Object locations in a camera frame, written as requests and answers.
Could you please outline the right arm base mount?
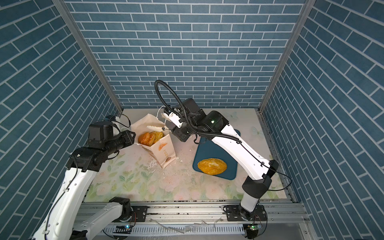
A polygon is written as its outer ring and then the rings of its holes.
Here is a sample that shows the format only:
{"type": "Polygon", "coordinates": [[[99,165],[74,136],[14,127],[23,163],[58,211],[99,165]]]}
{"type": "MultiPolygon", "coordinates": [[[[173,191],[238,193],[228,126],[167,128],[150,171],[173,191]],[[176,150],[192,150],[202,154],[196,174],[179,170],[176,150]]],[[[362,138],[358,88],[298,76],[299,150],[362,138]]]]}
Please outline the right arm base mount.
{"type": "Polygon", "coordinates": [[[224,213],[229,222],[255,221],[266,222],[268,220],[267,212],[263,205],[257,204],[252,212],[246,211],[240,205],[226,205],[223,207],[224,213]]]}

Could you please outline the large yellow ring bread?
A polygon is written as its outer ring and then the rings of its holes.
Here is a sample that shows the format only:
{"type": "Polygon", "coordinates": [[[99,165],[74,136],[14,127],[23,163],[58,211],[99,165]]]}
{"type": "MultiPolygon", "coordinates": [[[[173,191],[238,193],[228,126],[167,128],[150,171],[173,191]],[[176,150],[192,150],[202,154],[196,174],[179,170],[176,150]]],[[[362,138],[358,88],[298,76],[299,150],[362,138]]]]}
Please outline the large yellow ring bread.
{"type": "Polygon", "coordinates": [[[164,133],[163,132],[153,132],[153,135],[154,135],[153,144],[157,143],[161,138],[164,137],[164,133]]]}

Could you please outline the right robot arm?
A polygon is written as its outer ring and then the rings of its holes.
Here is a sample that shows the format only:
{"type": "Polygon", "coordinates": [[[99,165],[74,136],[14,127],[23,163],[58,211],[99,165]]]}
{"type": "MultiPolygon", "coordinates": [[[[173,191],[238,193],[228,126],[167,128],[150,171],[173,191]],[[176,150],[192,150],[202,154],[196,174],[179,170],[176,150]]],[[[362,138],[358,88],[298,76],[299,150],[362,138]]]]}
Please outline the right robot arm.
{"type": "Polygon", "coordinates": [[[253,150],[221,113],[211,111],[205,114],[193,99],[178,100],[178,105],[167,106],[164,114],[175,125],[172,133],[180,141],[185,142],[191,135],[212,141],[243,167],[248,177],[242,185],[245,193],[240,209],[252,213],[269,190],[279,163],[269,161],[253,150]]]}

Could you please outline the orange triangular pastry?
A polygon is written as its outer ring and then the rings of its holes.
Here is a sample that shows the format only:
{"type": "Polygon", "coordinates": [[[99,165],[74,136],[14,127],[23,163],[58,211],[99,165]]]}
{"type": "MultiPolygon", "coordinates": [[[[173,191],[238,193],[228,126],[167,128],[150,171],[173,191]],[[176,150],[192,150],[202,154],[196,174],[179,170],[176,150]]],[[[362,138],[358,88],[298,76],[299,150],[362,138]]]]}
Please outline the orange triangular pastry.
{"type": "Polygon", "coordinates": [[[154,144],[156,134],[154,132],[146,132],[139,136],[139,144],[151,147],[154,144]]]}

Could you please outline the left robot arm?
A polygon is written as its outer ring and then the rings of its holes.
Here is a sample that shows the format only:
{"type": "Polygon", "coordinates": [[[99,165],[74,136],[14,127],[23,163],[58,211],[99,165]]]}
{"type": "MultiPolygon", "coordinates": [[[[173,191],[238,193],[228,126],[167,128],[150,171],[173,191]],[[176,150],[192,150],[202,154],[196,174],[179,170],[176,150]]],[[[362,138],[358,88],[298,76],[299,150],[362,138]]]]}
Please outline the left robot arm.
{"type": "Polygon", "coordinates": [[[33,240],[92,240],[114,220],[127,223],[133,218],[129,199],[113,197],[106,206],[75,225],[75,219],[83,198],[110,155],[134,144],[136,134],[129,130],[116,136],[96,140],[92,137],[85,147],[76,149],[67,163],[63,184],[41,226],[33,234],[33,240]]]}

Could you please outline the metal tongs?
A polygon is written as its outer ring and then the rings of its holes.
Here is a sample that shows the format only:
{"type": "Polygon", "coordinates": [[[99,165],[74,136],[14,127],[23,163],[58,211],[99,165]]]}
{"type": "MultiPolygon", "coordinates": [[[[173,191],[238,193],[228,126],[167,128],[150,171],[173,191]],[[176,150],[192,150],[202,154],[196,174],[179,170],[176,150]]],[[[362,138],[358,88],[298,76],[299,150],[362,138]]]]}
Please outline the metal tongs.
{"type": "Polygon", "coordinates": [[[171,132],[171,130],[165,125],[165,123],[162,123],[158,119],[158,117],[155,117],[151,114],[147,114],[147,118],[151,121],[151,124],[146,126],[147,129],[155,132],[171,132]]]}

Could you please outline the large sesame oval bread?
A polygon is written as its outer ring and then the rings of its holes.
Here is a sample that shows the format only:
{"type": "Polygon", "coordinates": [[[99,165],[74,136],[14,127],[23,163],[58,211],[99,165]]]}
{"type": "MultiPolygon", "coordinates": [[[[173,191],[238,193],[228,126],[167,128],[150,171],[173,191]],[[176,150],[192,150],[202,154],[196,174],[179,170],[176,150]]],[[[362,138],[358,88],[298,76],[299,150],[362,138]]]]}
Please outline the large sesame oval bread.
{"type": "Polygon", "coordinates": [[[198,162],[198,169],[205,174],[214,176],[225,172],[227,164],[223,160],[209,158],[198,162]]]}

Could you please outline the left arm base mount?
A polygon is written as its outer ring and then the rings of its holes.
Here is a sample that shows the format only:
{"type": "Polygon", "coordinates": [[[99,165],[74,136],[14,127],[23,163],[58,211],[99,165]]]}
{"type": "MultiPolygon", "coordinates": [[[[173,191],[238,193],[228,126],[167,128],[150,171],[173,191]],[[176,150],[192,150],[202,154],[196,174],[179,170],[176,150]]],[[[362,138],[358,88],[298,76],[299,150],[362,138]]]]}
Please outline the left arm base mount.
{"type": "Polygon", "coordinates": [[[127,221],[120,221],[119,219],[113,220],[113,223],[122,223],[122,224],[133,224],[143,223],[146,221],[148,206],[132,206],[131,207],[131,217],[127,221]]]}

